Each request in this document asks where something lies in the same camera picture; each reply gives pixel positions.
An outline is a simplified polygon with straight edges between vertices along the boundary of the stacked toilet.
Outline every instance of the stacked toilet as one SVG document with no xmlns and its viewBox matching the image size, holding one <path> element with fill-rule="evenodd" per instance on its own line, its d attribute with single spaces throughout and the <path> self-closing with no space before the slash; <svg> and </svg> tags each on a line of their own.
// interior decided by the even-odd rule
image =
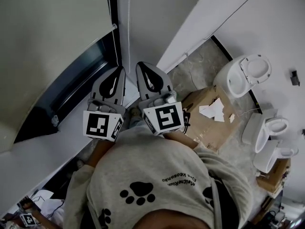
<svg viewBox="0 0 305 229">
<path fill-rule="evenodd" d="M 225 65 L 213 84 L 221 86 L 229 98 L 239 98 L 256 84 L 268 80 L 271 71 L 271 65 L 265 56 L 243 55 Z M 268 173 L 278 158 L 289 158 L 296 154 L 292 148 L 283 147 L 281 140 L 268 140 L 270 136 L 283 134 L 288 128 L 288 120 L 278 117 L 275 109 L 251 115 L 243 132 L 242 142 L 253 145 L 256 152 L 253 164 L 257 169 Z"/>
</svg>

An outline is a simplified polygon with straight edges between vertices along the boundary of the paw print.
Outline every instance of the paw print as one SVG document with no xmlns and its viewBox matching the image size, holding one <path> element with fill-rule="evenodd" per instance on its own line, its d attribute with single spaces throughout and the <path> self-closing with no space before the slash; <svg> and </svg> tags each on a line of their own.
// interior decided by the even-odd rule
<svg viewBox="0 0 305 229">
<path fill-rule="evenodd" d="M 214 208 L 212 187 L 207 187 L 205 190 L 203 190 L 202 194 L 205 198 L 205 202 Z"/>
<path fill-rule="evenodd" d="M 111 215 L 110 210 L 108 210 L 107 208 L 102 209 L 102 213 L 99 217 L 99 223 L 100 223 L 102 229 L 108 229 L 107 224 L 111 223 L 111 219 L 109 217 L 110 215 Z"/>
<path fill-rule="evenodd" d="M 153 190 L 153 185 L 152 183 L 144 183 L 144 182 L 133 182 L 129 185 L 133 193 L 138 197 L 136 203 L 137 205 L 143 205 L 145 203 L 145 198 L 144 196 L 147 196 L 147 201 L 152 203 L 156 199 L 154 194 L 150 194 Z M 126 198 L 125 202 L 126 204 L 132 204 L 134 202 L 134 197 L 133 196 L 128 196 L 129 192 L 127 190 L 123 190 L 120 192 L 120 196 L 122 198 Z"/>
</svg>

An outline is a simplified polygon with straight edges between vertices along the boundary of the electrical wire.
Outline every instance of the electrical wire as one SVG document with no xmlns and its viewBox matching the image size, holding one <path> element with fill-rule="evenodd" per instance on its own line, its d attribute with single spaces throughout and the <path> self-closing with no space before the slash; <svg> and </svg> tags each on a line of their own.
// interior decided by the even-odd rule
<svg viewBox="0 0 305 229">
<path fill-rule="evenodd" d="M 130 2 L 131 0 L 128 0 L 128 13 L 127 13 L 128 74 L 130 74 Z"/>
<path fill-rule="evenodd" d="M 113 31 L 112 31 L 112 38 L 113 38 L 113 44 L 114 44 L 114 50 L 115 50 L 115 56 L 116 56 L 116 64 L 119 66 L 118 53 L 116 52 L 116 46 L 115 46 L 115 40 L 114 40 L 114 33 L 113 33 Z"/>
<path fill-rule="evenodd" d="M 40 199 L 42 199 L 43 201 L 45 201 L 44 199 L 43 199 L 43 197 L 42 196 L 37 196 L 37 197 L 35 197 L 35 198 L 31 198 L 31 200 L 35 203 L 35 202 L 38 202 Z"/>
<path fill-rule="evenodd" d="M 62 201 L 62 204 L 59 205 L 47 219 L 50 219 L 50 218 L 53 216 L 54 212 L 55 212 L 56 210 L 58 210 L 61 206 L 63 206 L 64 202 L 65 202 L 65 200 Z"/>
<path fill-rule="evenodd" d="M 256 109 L 249 109 L 248 111 L 243 112 L 242 114 L 239 114 L 238 116 L 241 116 L 241 115 L 243 115 L 243 114 L 245 114 L 245 113 L 248 113 L 249 111 L 256 110 Z"/>
<path fill-rule="evenodd" d="M 184 120 L 184 130 L 183 130 L 183 133 L 184 133 L 184 134 L 186 134 L 187 128 L 188 128 L 189 126 L 191 126 L 191 125 L 189 124 L 190 118 L 191 118 L 191 113 L 187 112 L 187 109 L 184 108 L 184 109 L 183 109 L 183 120 Z"/>
<path fill-rule="evenodd" d="M 248 2 L 249 0 L 246 0 L 242 5 L 240 5 L 220 26 L 218 26 L 217 27 L 217 29 L 216 30 L 214 30 L 211 34 L 210 34 L 210 36 L 208 36 L 208 37 L 206 37 L 206 38 L 204 38 L 204 40 L 208 40 L 211 36 L 213 36 L 214 34 L 215 34 L 215 32 L 220 28 L 220 27 L 222 27 L 222 25 L 224 24 L 224 23 L 226 23 L 226 21 L 229 19 L 229 18 L 231 18 L 246 2 Z"/>
<path fill-rule="evenodd" d="M 110 3 L 110 0 L 108 0 L 108 7 L 109 7 L 109 15 L 110 15 L 111 24 L 112 24 L 112 25 L 115 25 L 115 24 L 112 23 L 112 13 L 111 13 L 111 3 Z M 116 63 L 117 63 L 117 65 L 119 66 L 118 53 L 117 53 L 117 51 L 116 51 L 116 46 L 115 46 L 115 40 L 114 40 L 114 33 L 113 33 L 113 30 L 112 30 L 112 38 L 113 38 L 113 44 L 114 44 L 114 50 L 115 50 L 115 56 L 116 56 Z"/>
</svg>

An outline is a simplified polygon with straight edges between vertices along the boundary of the toilet lid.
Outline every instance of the toilet lid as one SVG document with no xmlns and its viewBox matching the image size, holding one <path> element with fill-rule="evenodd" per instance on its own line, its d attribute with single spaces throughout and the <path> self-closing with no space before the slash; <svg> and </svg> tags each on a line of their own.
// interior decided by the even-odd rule
<svg viewBox="0 0 305 229">
<path fill-rule="evenodd" d="M 289 128 L 289 122 L 285 118 L 276 117 L 267 120 L 266 127 L 270 135 L 281 135 Z"/>
<path fill-rule="evenodd" d="M 271 75 L 271 64 L 265 56 L 260 54 L 247 56 L 239 65 L 247 81 L 252 85 L 268 80 Z"/>
</svg>

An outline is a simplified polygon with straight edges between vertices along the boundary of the cardboard box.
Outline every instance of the cardboard box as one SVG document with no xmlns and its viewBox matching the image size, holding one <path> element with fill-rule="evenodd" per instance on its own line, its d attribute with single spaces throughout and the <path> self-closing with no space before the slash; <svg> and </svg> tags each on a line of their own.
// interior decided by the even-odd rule
<svg viewBox="0 0 305 229">
<path fill-rule="evenodd" d="M 199 106 L 211 105 L 217 98 L 224 105 L 224 122 L 214 121 L 199 113 Z M 240 119 L 234 110 L 230 99 L 219 86 L 207 87 L 188 95 L 182 102 L 182 107 L 191 113 L 190 124 L 186 135 L 196 142 L 202 142 L 207 148 L 217 151 L 239 126 Z M 235 114 L 230 123 L 229 117 Z"/>
<path fill-rule="evenodd" d="M 257 177 L 258 186 L 274 193 L 283 180 L 283 174 L 290 168 L 290 159 L 278 159 L 265 177 Z"/>
</svg>

